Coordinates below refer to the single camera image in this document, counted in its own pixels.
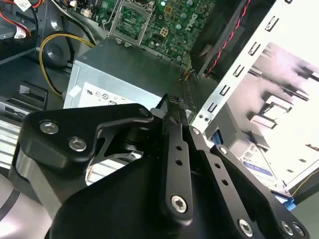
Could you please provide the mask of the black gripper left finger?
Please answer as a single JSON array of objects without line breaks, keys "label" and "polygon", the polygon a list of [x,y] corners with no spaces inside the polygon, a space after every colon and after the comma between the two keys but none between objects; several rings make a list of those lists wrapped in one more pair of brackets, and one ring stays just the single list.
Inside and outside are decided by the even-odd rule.
[{"label": "black gripper left finger", "polygon": [[176,100],[29,114],[13,166],[52,217],[76,193],[140,159],[162,157],[165,134],[183,129]]}]

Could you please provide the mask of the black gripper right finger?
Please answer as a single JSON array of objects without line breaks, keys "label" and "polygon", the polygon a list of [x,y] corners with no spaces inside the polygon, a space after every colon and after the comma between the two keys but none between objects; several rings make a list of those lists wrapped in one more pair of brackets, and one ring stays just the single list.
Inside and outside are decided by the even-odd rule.
[{"label": "black gripper right finger", "polygon": [[305,226],[223,145],[209,148],[178,107],[192,169],[192,223],[181,239],[308,239]]}]

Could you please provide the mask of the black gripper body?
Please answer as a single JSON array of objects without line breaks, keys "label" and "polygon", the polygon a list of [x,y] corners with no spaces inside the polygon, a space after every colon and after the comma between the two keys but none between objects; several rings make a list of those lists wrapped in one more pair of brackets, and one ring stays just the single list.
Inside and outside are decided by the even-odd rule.
[{"label": "black gripper body", "polygon": [[131,163],[69,198],[53,239],[179,239],[193,221],[192,169],[183,129],[165,134],[163,156]]}]

